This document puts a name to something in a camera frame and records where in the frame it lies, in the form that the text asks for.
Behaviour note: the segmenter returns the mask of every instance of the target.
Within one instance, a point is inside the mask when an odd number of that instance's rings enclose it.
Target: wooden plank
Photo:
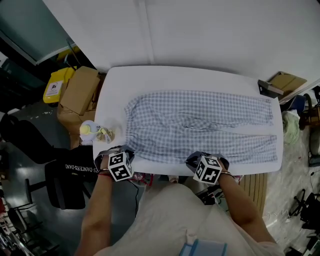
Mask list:
[[[260,183],[260,174],[255,175],[255,189],[254,189],[254,198],[253,202],[257,206],[258,205],[258,196],[259,196],[259,183]]]
[[[264,187],[264,174],[260,173],[260,180],[259,180],[259,194],[258,194],[258,202],[257,202],[257,207],[258,210],[260,211],[261,209],[261,201],[262,201],[262,194],[263,194],[263,187]]]
[[[262,199],[261,199],[261,207],[260,212],[263,215],[265,209],[265,202],[266,202],[266,194],[267,194],[267,181],[268,181],[268,174],[263,174],[263,189],[262,189]]]
[[[241,181],[240,181],[240,187],[243,188],[243,190],[245,190],[245,177],[242,177]]]
[[[250,194],[250,175],[244,176],[244,192],[249,196]]]
[[[256,185],[256,175],[250,175],[250,192],[249,197],[253,201],[255,199],[255,185]]]

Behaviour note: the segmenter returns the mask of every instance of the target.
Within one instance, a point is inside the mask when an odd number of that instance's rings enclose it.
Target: white table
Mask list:
[[[101,151],[125,143],[127,122],[124,108],[128,102],[137,96],[159,90],[199,90],[268,98],[259,94],[256,79],[241,75],[174,66],[113,67],[103,83],[94,120],[106,128],[114,129],[115,139],[110,144],[94,142],[93,158]],[[280,169],[283,155],[283,125],[277,98],[271,99],[271,106],[273,126],[246,125],[225,130],[250,135],[277,135],[277,162],[231,164],[229,171],[234,175],[268,173]],[[132,168],[142,173],[193,176],[185,164],[152,162],[138,156],[135,157]]]

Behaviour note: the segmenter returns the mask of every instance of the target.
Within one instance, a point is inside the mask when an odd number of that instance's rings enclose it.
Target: white shirt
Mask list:
[[[217,204],[204,205],[186,186],[168,182],[146,189],[129,230],[95,255],[177,256],[197,238],[227,243],[227,256],[284,256],[277,244],[254,241]]]

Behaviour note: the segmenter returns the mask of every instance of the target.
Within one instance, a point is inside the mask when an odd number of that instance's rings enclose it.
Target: gingham pants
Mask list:
[[[277,136],[223,130],[273,125],[269,99],[208,91],[157,91],[133,99],[125,112],[126,145],[144,159],[182,164],[193,152],[202,151],[221,154],[237,164],[277,160]]]

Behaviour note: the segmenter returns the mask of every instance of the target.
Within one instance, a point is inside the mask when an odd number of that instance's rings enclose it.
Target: person's arm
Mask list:
[[[104,157],[101,169],[108,167]],[[81,227],[81,240],[75,256],[93,256],[110,246],[112,179],[98,175]]]
[[[269,234],[254,202],[245,194],[235,180],[230,175],[222,173],[218,178],[218,182],[224,193],[233,221],[258,243],[276,243]]]

